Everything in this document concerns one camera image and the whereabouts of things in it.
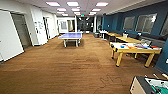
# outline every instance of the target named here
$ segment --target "window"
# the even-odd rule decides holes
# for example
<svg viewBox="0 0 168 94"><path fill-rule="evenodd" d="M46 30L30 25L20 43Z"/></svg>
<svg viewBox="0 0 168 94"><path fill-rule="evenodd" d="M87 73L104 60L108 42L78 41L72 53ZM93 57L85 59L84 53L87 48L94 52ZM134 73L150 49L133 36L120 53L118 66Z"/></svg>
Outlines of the window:
<svg viewBox="0 0 168 94"><path fill-rule="evenodd" d="M157 14L140 15L138 18L136 31L150 33Z"/></svg>
<svg viewBox="0 0 168 94"><path fill-rule="evenodd" d="M133 23L135 17L126 17L124 21L124 30L133 30Z"/></svg>
<svg viewBox="0 0 168 94"><path fill-rule="evenodd" d="M167 16L167 19L164 23L164 26L162 28L160 35L166 35L166 34L168 34L168 16Z"/></svg>

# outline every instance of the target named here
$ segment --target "ping pong table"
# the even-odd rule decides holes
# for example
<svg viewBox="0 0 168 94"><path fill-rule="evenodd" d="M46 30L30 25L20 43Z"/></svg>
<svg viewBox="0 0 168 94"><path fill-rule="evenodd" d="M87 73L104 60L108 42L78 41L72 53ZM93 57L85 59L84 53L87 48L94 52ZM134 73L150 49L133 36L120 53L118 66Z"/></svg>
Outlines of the ping pong table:
<svg viewBox="0 0 168 94"><path fill-rule="evenodd" d="M76 47L78 47L81 38L82 32L68 32L58 37L58 39L64 39L64 47L67 46L68 41L76 41Z"/></svg>

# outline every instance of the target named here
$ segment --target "door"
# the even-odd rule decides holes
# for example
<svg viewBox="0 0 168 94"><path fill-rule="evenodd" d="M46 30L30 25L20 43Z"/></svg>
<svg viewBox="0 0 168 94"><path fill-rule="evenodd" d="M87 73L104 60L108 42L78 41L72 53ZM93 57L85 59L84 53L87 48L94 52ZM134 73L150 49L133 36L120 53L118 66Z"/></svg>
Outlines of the door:
<svg viewBox="0 0 168 94"><path fill-rule="evenodd" d="M10 12L0 10L0 53L4 61L24 52Z"/></svg>
<svg viewBox="0 0 168 94"><path fill-rule="evenodd" d="M45 27L45 30L46 30L47 39L50 39L47 18L43 17L43 20L44 20L44 27Z"/></svg>
<svg viewBox="0 0 168 94"><path fill-rule="evenodd" d="M67 20L58 20L59 33L68 32L68 23Z"/></svg>
<svg viewBox="0 0 168 94"><path fill-rule="evenodd" d="M24 15L11 13L23 49L32 46Z"/></svg>

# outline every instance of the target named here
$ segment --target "doorway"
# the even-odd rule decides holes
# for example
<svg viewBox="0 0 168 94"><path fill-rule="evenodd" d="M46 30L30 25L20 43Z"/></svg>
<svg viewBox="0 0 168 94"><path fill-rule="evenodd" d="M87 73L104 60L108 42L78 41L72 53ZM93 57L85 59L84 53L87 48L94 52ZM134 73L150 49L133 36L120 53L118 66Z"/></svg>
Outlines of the doorway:
<svg viewBox="0 0 168 94"><path fill-rule="evenodd" d="M94 17L77 17L77 29L80 31L93 32Z"/></svg>
<svg viewBox="0 0 168 94"><path fill-rule="evenodd" d="M50 39L47 17L43 17L47 39Z"/></svg>
<svg viewBox="0 0 168 94"><path fill-rule="evenodd" d="M24 15L11 13L11 16L23 49L32 46Z"/></svg>

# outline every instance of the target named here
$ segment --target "wall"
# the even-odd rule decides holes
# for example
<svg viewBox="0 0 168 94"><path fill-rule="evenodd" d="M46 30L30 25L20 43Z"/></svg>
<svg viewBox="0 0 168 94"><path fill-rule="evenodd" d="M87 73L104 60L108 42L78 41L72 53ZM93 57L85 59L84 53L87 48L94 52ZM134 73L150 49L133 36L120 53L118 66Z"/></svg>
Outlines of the wall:
<svg viewBox="0 0 168 94"><path fill-rule="evenodd" d="M26 13L25 4L12 0L0 0L0 9L6 11L14 11L18 13Z"/></svg>
<svg viewBox="0 0 168 94"><path fill-rule="evenodd" d="M98 27L99 27L99 25L102 25L102 17L101 16L97 16L97 30L99 30L98 29Z"/></svg>
<svg viewBox="0 0 168 94"><path fill-rule="evenodd" d="M4 61L24 52L10 12L0 10L0 53Z"/></svg>
<svg viewBox="0 0 168 94"><path fill-rule="evenodd" d="M138 32L135 32L135 28L136 28L136 23L138 21L138 17L140 15L148 15L148 14L155 14L155 13L157 13L157 17L156 17L155 23L153 25L151 35L160 36L160 31L163 27L164 21L166 19L167 13L168 13L168 1L164 1L161 3L149 5L149 6L138 8L138 9L134 9L134 10L127 11L127 12L124 12L121 14L116 13L116 14L111 15L111 17L110 17L110 15L108 17L105 16L104 17L104 19L105 19L104 25L112 24L113 30L124 31L123 26L124 26L125 17L135 16L133 31L127 31L127 32L137 34ZM164 45L161 56L159 57L155 68L168 74L168 64L165 63L166 59L168 58L167 48L168 48L168 40L166 41L166 43Z"/></svg>
<svg viewBox="0 0 168 94"><path fill-rule="evenodd" d="M93 26L93 32L96 32L96 27L97 27L97 16L94 17L94 26Z"/></svg>
<svg viewBox="0 0 168 94"><path fill-rule="evenodd" d="M39 42L38 45L43 45L47 43L48 40L47 40L46 31L44 27L42 10L31 5L30 11L33 18L33 24L35 25L34 29L36 31L37 39Z"/></svg>
<svg viewBox="0 0 168 94"><path fill-rule="evenodd" d="M113 25L113 15L103 15L102 30L110 31Z"/></svg>
<svg viewBox="0 0 168 94"><path fill-rule="evenodd" d="M55 36L59 35L57 30L57 23L55 22L56 15L46 11L42 11L42 13L43 17L47 17L50 38L54 38Z"/></svg>

